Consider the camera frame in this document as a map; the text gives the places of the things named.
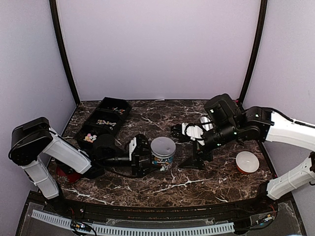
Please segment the clear plastic jar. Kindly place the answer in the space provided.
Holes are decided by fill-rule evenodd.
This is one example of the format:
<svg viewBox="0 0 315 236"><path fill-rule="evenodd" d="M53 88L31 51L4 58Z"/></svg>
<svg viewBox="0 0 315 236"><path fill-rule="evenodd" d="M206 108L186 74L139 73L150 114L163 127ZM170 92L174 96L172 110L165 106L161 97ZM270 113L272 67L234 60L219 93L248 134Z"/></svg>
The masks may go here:
<svg viewBox="0 0 315 236"><path fill-rule="evenodd" d="M173 164L174 156L165 156L165 157L160 157L157 155L153 155L153 160L152 163L158 167L158 170L160 172L165 172L168 171Z"/></svg>

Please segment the silver jar lid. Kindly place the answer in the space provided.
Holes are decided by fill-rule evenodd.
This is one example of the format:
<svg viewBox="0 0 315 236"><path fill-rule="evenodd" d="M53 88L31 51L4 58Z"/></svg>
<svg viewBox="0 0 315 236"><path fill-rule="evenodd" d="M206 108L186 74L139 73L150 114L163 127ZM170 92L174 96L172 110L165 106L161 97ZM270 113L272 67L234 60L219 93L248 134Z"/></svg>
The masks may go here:
<svg viewBox="0 0 315 236"><path fill-rule="evenodd" d="M175 153L176 144L168 137L157 137L151 142L151 151L156 156L169 157Z"/></svg>

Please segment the silver metal scoop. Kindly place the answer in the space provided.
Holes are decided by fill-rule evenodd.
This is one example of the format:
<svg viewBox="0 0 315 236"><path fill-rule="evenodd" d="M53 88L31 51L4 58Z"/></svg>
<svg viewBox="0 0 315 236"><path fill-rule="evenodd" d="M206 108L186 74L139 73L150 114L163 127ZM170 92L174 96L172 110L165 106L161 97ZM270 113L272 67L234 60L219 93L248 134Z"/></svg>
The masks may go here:
<svg viewBox="0 0 315 236"><path fill-rule="evenodd" d="M201 117L200 118L200 122L201 122L201 125L202 127L206 130L206 131L209 131L211 129L213 129L213 125L212 125L212 122L210 121L209 118L207 117Z"/></svg>

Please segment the black bin with small candies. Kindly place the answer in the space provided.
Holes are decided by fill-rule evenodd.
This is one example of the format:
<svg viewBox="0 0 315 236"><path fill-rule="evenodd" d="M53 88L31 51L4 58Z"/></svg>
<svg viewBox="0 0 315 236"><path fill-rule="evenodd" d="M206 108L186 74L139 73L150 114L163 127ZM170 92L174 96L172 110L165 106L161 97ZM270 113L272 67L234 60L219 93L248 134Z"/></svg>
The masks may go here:
<svg viewBox="0 0 315 236"><path fill-rule="evenodd" d="M123 120L115 112L95 109L87 118L85 124L95 126L104 133L116 136L123 124Z"/></svg>

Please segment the black bin with lollipops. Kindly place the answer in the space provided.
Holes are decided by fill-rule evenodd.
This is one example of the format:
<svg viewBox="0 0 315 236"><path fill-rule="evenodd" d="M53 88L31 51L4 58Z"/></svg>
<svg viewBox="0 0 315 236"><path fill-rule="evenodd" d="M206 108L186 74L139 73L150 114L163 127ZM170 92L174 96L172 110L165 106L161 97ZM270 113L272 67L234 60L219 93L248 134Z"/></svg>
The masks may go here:
<svg viewBox="0 0 315 236"><path fill-rule="evenodd" d="M112 108L116 107L125 109L126 111L122 115L120 115L112 111ZM102 111L115 113L121 120L125 120L132 109L131 105L126 100L112 97L104 97L97 108Z"/></svg>

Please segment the black bin with flower candies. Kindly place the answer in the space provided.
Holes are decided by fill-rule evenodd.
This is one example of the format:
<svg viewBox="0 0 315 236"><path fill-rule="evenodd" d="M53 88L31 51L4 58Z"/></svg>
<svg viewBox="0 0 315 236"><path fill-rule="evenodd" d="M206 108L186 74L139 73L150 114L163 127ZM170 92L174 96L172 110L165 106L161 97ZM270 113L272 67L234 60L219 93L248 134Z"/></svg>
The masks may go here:
<svg viewBox="0 0 315 236"><path fill-rule="evenodd" d="M81 150L90 150L93 148L93 143L103 134L110 134L110 131L100 125L84 124L74 139Z"/></svg>

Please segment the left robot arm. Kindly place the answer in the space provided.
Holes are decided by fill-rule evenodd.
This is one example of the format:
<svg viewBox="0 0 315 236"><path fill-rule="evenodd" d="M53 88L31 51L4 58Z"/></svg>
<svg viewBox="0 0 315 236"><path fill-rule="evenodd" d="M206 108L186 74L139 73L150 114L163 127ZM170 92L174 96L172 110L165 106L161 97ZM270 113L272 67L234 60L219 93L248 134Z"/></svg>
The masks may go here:
<svg viewBox="0 0 315 236"><path fill-rule="evenodd" d="M40 160L42 153L88 179L103 175L111 167L130 167L130 178L141 178L159 169L152 158L140 161L142 156L151 155L149 141L142 134L128 143L128 150L117 147L112 135L102 134L93 141L91 150L84 151L61 137L45 117L17 126L11 133L8 158L24 170L58 214L69 211L69 202L60 196L62 191Z"/></svg>

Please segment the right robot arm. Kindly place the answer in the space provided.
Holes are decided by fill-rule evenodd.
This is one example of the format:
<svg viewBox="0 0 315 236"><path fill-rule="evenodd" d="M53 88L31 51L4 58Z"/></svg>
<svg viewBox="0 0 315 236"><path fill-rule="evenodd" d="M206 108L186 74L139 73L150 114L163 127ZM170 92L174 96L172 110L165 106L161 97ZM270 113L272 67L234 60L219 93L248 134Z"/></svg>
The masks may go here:
<svg viewBox="0 0 315 236"><path fill-rule="evenodd" d="M220 148L232 141L266 142L268 147L280 145L278 153L293 155L297 150L306 154L291 164L291 168L281 176L268 181L262 186L262 194L251 203L255 213L262 213L270 205L270 199L277 200L288 192L294 191L307 183L315 181L315 126L283 113L265 107L251 107L250 109L224 114L219 117L215 109L210 109L209 124L211 129L206 129L205 122L181 123L178 125L179 139L196 141L202 153Z"/></svg>

